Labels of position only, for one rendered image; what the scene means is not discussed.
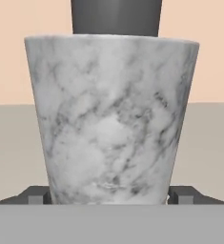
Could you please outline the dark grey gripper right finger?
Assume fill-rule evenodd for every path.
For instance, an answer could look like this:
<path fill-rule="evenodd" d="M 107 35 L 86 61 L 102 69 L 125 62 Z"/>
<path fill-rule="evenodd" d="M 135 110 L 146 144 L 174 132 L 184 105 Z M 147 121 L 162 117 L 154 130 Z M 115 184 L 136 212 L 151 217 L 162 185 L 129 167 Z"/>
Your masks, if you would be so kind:
<path fill-rule="evenodd" d="M 193 186 L 171 186 L 168 203 L 174 205 L 220 205 L 224 204 L 224 201 L 204 195 Z"/>

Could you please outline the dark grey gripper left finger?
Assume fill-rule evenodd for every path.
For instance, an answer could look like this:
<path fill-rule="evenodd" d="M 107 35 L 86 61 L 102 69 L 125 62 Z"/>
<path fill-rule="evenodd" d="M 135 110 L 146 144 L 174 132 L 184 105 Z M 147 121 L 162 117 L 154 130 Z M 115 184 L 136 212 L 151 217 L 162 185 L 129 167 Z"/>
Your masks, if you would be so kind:
<path fill-rule="evenodd" d="M 0 204 L 48 205 L 51 204 L 50 188 L 48 186 L 29 186 L 18 195 L 0 200 Z"/>

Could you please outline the white marble soap dispenser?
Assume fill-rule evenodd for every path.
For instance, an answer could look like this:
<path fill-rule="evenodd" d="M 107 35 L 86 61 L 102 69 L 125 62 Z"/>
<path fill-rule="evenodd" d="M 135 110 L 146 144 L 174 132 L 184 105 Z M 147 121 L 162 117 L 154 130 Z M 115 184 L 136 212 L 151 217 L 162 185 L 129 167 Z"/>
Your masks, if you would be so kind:
<path fill-rule="evenodd" d="M 25 48 L 55 204 L 165 203 L 199 45 L 162 0 L 71 0 L 72 32 Z"/>

